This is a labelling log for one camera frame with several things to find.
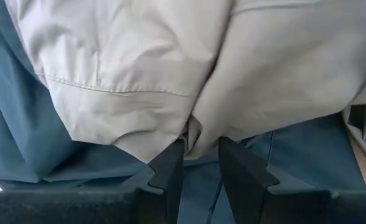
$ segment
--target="white jacket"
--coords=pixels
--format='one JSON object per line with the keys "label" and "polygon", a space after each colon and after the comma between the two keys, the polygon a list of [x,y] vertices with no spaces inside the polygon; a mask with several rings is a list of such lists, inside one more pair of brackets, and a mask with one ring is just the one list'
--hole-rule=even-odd
{"label": "white jacket", "polygon": [[148,162],[344,110],[366,152],[366,0],[5,0],[72,139]]}

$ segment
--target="black plastic part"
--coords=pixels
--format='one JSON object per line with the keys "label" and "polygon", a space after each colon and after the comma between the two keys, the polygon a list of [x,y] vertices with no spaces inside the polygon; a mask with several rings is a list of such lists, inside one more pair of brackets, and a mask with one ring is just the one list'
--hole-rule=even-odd
{"label": "black plastic part", "polygon": [[175,224],[183,154],[175,142],[116,189],[2,191],[0,224]]}
{"label": "black plastic part", "polygon": [[266,162],[229,138],[220,138],[219,165],[238,224],[366,223],[366,190],[271,193],[279,181]]}

